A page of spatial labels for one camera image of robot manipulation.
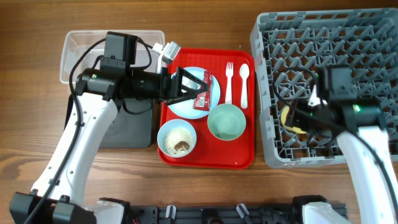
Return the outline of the rice and food scraps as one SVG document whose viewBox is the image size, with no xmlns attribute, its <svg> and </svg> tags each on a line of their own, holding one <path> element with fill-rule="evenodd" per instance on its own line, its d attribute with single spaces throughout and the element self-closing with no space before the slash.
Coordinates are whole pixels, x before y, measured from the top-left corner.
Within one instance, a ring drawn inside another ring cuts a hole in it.
<svg viewBox="0 0 398 224">
<path fill-rule="evenodd" d="M 164 146 L 173 157 L 185 156 L 193 147 L 193 135 L 187 128 L 173 128 L 165 135 Z"/>
</svg>

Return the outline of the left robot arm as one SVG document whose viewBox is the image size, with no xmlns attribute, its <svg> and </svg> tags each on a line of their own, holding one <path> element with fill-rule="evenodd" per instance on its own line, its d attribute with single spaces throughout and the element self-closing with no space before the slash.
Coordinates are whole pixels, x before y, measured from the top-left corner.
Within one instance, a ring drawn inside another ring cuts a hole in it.
<svg viewBox="0 0 398 224">
<path fill-rule="evenodd" d="M 16 223 L 133 223 L 130 203 L 101 198 L 84 206 L 88 173 L 109 126 L 126 100 L 163 101 L 167 105 L 195 99 L 207 83 L 183 68 L 168 71 L 180 47 L 175 42 L 147 45 L 159 58 L 156 71 L 136 66 L 136 35 L 108 32 L 104 53 L 81 74 L 70 74 L 73 101 L 57 148 L 28 194 L 13 195 L 9 211 Z"/>
</svg>

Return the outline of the light blue bowl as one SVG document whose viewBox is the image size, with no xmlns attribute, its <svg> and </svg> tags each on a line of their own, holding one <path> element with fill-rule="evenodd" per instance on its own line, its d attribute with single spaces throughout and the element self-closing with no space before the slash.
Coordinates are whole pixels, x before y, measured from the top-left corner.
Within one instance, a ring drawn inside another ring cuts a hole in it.
<svg viewBox="0 0 398 224">
<path fill-rule="evenodd" d="M 167 156 L 169 156 L 169 157 L 173 157 L 173 156 L 171 156 L 171 155 L 165 150 L 165 146 L 164 146 L 164 137 L 165 137 L 165 135 L 166 135 L 171 129 L 177 128 L 177 127 L 187 128 L 187 129 L 192 133 L 192 135 L 193 135 L 193 147 L 192 147 L 191 150 L 188 151 L 188 154 L 190 154 L 190 153 L 193 151 L 193 149 L 195 148 L 195 145 L 196 145 L 196 143 L 197 143 L 197 134 L 196 134 L 196 131 L 195 131 L 194 127 L 193 127 L 188 121 L 185 121 L 185 120 L 182 120 L 182 119 L 172 119 L 172 120 L 166 122 L 165 124 L 163 124 L 163 125 L 160 127 L 159 132 L 158 132 L 158 135 L 157 135 L 157 143 L 158 143 L 158 146 L 159 146 L 160 150 L 161 150 L 164 154 L 166 154 Z"/>
</svg>

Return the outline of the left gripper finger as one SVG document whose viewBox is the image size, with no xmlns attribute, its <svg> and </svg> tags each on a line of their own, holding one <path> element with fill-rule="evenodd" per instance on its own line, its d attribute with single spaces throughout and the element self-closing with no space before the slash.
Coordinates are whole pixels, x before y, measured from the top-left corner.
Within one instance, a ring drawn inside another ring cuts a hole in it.
<svg viewBox="0 0 398 224">
<path fill-rule="evenodd" d="M 187 78 L 188 80 L 190 80 L 200 86 L 199 88 L 194 88 L 194 90 L 209 90 L 208 84 L 206 82 L 204 82 L 202 79 L 194 76 L 193 74 L 191 74 L 189 71 L 187 71 L 186 69 L 184 69 L 182 67 L 177 67 L 176 72 L 174 73 L 174 78 L 177 79 L 177 83 L 180 85 L 181 89 L 185 88 L 185 89 L 189 90 L 190 87 L 182 84 L 183 77 Z"/>
<path fill-rule="evenodd" d="M 172 90 L 169 98 L 165 100 L 165 103 L 166 105 L 172 105 L 187 100 L 194 100 L 200 93 L 207 92 L 208 90 L 208 87 L 203 87 L 197 90 L 188 88 L 186 92 L 183 92 L 182 90 Z"/>
</svg>

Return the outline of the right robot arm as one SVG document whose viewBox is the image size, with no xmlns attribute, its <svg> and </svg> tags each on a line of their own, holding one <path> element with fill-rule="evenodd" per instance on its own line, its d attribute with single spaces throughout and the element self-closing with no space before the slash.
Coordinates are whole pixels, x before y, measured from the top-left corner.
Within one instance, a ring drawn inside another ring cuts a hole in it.
<svg viewBox="0 0 398 224">
<path fill-rule="evenodd" d="M 397 223 L 397 179 L 379 102 L 359 99 L 342 65 L 320 69 L 311 91 L 309 99 L 292 102 L 285 125 L 330 132 L 349 167 L 362 222 Z"/>
</svg>

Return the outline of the red ketchup packet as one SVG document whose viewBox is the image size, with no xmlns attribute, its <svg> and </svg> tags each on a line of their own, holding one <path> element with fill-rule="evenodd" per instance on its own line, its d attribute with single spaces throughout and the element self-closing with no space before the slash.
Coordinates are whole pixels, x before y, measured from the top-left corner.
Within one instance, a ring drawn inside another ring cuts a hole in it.
<svg viewBox="0 0 398 224">
<path fill-rule="evenodd" d="M 211 104 L 211 88 L 213 82 L 213 73 L 205 71 L 203 81 L 208 85 L 208 91 L 200 93 L 193 102 L 193 109 L 209 111 Z"/>
</svg>

